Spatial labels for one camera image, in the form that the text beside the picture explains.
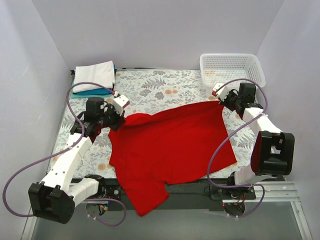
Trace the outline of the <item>red t shirt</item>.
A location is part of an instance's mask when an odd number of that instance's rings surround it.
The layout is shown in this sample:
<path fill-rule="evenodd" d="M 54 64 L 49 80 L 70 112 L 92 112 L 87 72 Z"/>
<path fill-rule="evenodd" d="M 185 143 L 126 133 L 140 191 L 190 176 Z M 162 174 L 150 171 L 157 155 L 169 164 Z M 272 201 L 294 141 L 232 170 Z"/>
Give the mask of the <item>red t shirt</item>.
<path fill-rule="evenodd" d="M 129 115 L 109 132 L 109 163 L 139 216 L 169 197 L 167 184 L 193 182 L 236 163 L 222 113 L 216 101 L 198 102 Z"/>

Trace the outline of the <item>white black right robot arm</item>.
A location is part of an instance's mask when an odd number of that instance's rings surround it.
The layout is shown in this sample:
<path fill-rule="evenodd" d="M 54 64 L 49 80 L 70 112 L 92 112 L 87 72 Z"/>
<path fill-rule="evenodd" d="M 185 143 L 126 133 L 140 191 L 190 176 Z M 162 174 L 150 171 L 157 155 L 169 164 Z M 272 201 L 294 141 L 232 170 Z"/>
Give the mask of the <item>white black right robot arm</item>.
<path fill-rule="evenodd" d="M 245 192 L 243 185 L 254 185 L 278 175 L 288 176 L 293 167 L 295 137 L 276 127 L 264 113 L 266 108 L 256 103 L 255 84 L 242 82 L 236 90 L 217 83 L 212 93 L 221 105 L 235 111 L 256 136 L 250 164 L 231 174 L 227 195 L 237 199 Z"/>

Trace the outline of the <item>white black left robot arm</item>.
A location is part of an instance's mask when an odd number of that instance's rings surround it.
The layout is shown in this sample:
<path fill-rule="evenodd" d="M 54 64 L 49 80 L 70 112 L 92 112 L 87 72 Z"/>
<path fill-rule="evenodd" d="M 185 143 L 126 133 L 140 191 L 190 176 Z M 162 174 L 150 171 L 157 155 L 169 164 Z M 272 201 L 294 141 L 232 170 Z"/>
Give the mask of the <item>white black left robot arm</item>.
<path fill-rule="evenodd" d="M 107 196 L 105 178 L 86 175 L 72 185 L 74 173 L 102 129 L 118 130 L 125 122 L 125 107 L 130 103 L 124 95 L 116 95 L 110 103 L 101 97 L 90 97 L 85 110 L 75 115 L 67 143 L 47 175 L 28 189 L 34 216 L 66 224 L 82 202 L 102 201 Z"/>

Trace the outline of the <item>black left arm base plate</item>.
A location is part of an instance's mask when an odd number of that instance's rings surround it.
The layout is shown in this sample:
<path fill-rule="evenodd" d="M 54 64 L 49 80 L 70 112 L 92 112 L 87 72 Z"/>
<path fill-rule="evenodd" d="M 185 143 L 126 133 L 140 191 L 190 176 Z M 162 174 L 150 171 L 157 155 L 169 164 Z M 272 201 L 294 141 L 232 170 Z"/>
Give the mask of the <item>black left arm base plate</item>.
<path fill-rule="evenodd" d="M 97 193 L 94 195 L 95 198 L 108 198 L 121 200 L 122 188 L 120 185 L 103 185 L 99 186 Z"/>

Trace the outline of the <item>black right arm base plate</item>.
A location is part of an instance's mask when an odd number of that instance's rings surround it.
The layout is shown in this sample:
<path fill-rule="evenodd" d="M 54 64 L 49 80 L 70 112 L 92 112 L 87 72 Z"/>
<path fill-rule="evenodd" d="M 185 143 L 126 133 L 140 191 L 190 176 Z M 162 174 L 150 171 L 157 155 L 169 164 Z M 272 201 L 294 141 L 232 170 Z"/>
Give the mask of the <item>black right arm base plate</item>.
<path fill-rule="evenodd" d="M 245 188 L 217 188 L 212 184 L 204 188 L 204 193 L 212 200 L 255 200 L 256 194 L 253 187 Z"/>

